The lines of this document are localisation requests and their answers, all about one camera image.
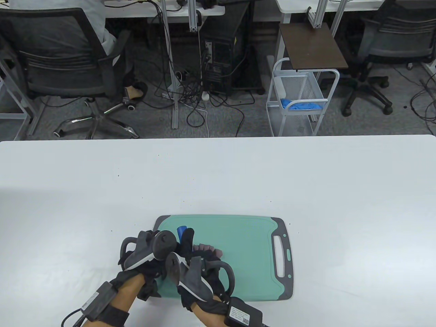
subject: cutting board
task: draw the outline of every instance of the cutting board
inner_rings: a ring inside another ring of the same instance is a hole
[[[194,229],[194,244],[207,244],[223,251],[221,260],[227,262],[235,273],[233,296],[244,301],[286,300],[292,296],[291,247],[282,219],[242,215],[169,215],[159,217],[154,230],[169,230],[177,235],[177,228],[183,225]],[[219,276],[227,289],[228,278],[223,269]],[[179,297],[170,280],[159,280],[158,286],[162,297]]]

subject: white wire cart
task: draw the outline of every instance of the white wire cart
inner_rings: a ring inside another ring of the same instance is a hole
[[[283,61],[289,61],[289,58],[280,59],[274,65],[266,102],[271,134],[315,136],[336,89],[339,72],[336,69],[277,69]],[[317,81],[317,76],[323,72],[335,74],[335,80],[326,98]],[[276,101],[271,101],[273,89]]]

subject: blue object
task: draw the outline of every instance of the blue object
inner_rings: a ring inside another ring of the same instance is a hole
[[[286,106],[292,101],[288,99],[281,99],[280,102],[282,103],[283,108],[286,108]],[[322,108],[322,106],[314,102],[301,102],[290,106],[289,110],[321,110]]]
[[[179,242],[182,242],[182,235],[183,232],[187,229],[186,226],[179,226],[177,227],[177,234],[179,235]]]

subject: blue cloth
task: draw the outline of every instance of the blue cloth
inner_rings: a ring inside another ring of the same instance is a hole
[[[280,102],[282,103],[283,108],[286,108],[288,104],[290,104],[292,101],[288,99],[281,99]],[[296,103],[289,107],[289,110],[320,110],[323,107],[315,102],[302,102],[302,103]]]

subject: mesh chair back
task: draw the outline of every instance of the mesh chair back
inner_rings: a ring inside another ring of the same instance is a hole
[[[358,56],[371,61],[431,62],[435,58],[436,9],[403,7],[385,0],[365,31]]]
[[[104,93],[98,60],[106,53],[81,8],[0,9],[1,57],[14,57],[27,91],[42,95]]]

